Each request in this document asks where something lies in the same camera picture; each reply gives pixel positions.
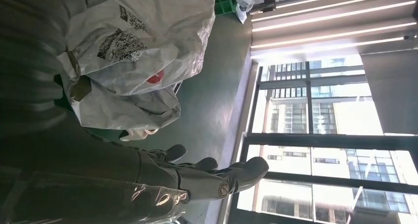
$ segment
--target bag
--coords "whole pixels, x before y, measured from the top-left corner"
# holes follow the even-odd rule
[[[117,95],[151,92],[201,71],[213,22],[214,0],[108,0],[71,20],[79,70],[62,63]]]
[[[172,87],[141,95],[120,96],[93,80],[85,84],[83,87],[90,92],[78,101],[77,94],[72,91],[70,99],[83,127],[152,130],[180,118],[180,103]]]

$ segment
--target window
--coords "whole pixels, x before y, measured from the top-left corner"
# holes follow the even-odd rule
[[[259,73],[240,161],[262,156],[270,167],[233,195],[229,223],[414,222],[417,137],[383,136],[361,62],[334,57]]]
[[[333,158],[314,158],[313,161],[317,163],[340,164],[340,160]]]
[[[308,205],[299,204],[299,217],[311,219],[311,209]]]
[[[281,156],[277,156],[277,155],[267,155],[267,159],[268,159],[268,160],[277,160],[277,161],[281,161]]]
[[[334,210],[334,216],[336,224],[347,224],[348,215],[345,211]]]
[[[265,196],[263,197],[261,211],[294,216],[295,204],[290,201],[283,201],[281,197]]]
[[[307,157],[307,153],[305,153],[305,152],[284,151],[283,156]]]
[[[328,208],[316,208],[316,219],[323,222],[329,222],[329,209]]]

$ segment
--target led light strip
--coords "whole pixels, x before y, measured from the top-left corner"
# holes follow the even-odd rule
[[[324,21],[324,20],[336,19],[336,18],[341,18],[341,17],[353,16],[353,15],[362,14],[362,13],[369,13],[369,12],[374,12],[374,11],[379,11],[379,10],[384,10],[384,9],[389,9],[389,8],[401,7],[401,6],[410,5],[410,4],[414,4],[414,3],[416,3],[416,1],[408,1],[408,2],[385,5],[385,6],[375,7],[375,8],[362,9],[362,10],[348,12],[348,13],[340,13],[340,14],[334,14],[334,15],[329,15],[329,16],[324,16],[324,17],[318,17],[318,18],[312,18],[312,19],[307,19],[307,20],[291,22],[291,23],[283,23],[283,24],[277,24],[277,25],[272,25],[272,26],[268,26],[268,27],[255,28],[252,31],[253,32],[260,32],[260,31],[265,31],[265,30],[290,27],[290,26],[295,26],[295,25],[300,25],[300,24],[305,24],[305,23],[313,23],[313,22],[318,22],[318,21]]]
[[[417,24],[416,22],[411,22],[411,23],[398,24],[398,25],[392,25],[392,26],[386,26],[386,27],[380,27],[380,28],[371,28],[371,29],[353,31],[353,32],[348,32],[348,33],[338,33],[338,34],[319,36],[319,37],[309,37],[309,38],[304,38],[304,39],[287,40],[287,41],[281,41],[281,42],[274,42],[274,43],[267,43],[267,44],[260,44],[260,45],[252,45],[251,48],[256,49],[256,48],[263,48],[263,47],[269,47],[269,46],[279,46],[279,45],[287,45],[287,44],[293,44],[293,43],[302,43],[302,42],[313,41],[313,40],[330,39],[330,38],[335,38],[335,37],[346,37],[346,36],[351,36],[351,35],[355,35],[355,34],[370,33],[370,32],[382,31],[382,30],[387,30],[387,29],[401,28],[401,27],[412,26],[412,25],[416,25],[416,24]]]
[[[269,56],[281,56],[281,55],[293,55],[293,54],[301,54],[301,53],[313,53],[313,52],[321,52],[321,51],[329,51],[329,50],[335,50],[335,49],[344,49],[344,48],[350,48],[355,46],[361,46],[361,45],[371,45],[371,44],[377,44],[377,43],[384,43],[384,42],[391,42],[391,41],[397,41],[397,40],[403,40],[403,37],[396,37],[396,38],[389,38],[389,39],[383,39],[383,40],[372,40],[372,41],[365,41],[365,42],[358,42],[358,43],[348,43],[348,44],[340,44],[340,45],[331,45],[331,46],[324,46],[324,47],[315,47],[315,48],[309,48],[309,49],[303,49],[303,50],[294,50],[294,51],[287,51],[283,53],[270,53],[270,54],[262,54],[262,55],[256,55],[251,56],[251,59],[262,59],[267,58]]]
[[[268,16],[268,17],[256,18],[256,19],[252,19],[251,22],[257,22],[257,21],[262,21],[262,20],[267,20],[267,19],[272,19],[272,18],[279,18],[279,17],[289,16],[289,15],[299,14],[299,13],[306,13],[306,12],[310,12],[310,11],[315,11],[315,10],[320,10],[320,9],[325,9],[325,8],[331,8],[331,7],[337,7],[337,6],[341,6],[341,5],[357,3],[357,2],[362,2],[362,1],[366,1],[366,0],[350,0],[350,1],[342,2],[342,3],[335,3],[335,4],[330,4],[330,5],[325,5],[325,6],[315,7],[315,8],[308,8],[308,9],[303,9],[303,10],[294,11],[294,12],[290,12],[290,13],[283,13],[283,14],[277,14],[277,15]]]

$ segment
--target robotic hand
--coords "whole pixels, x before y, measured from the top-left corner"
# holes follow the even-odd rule
[[[178,180],[177,189],[186,190],[190,200],[225,198],[231,193],[253,187],[269,170],[267,162],[261,157],[253,157],[246,163],[237,162],[222,170],[215,170],[218,164],[212,157],[204,158],[196,164],[175,165],[172,162],[179,160],[186,153],[182,145],[174,145],[167,151],[140,150],[139,153],[144,165],[146,164],[154,174],[160,173],[157,170],[174,174],[174,179]]]

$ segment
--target metal bolt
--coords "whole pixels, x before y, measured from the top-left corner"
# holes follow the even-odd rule
[[[225,197],[227,196],[229,193],[229,185],[226,182],[223,182],[220,186],[219,186],[219,190],[218,190],[218,194],[219,197]]]

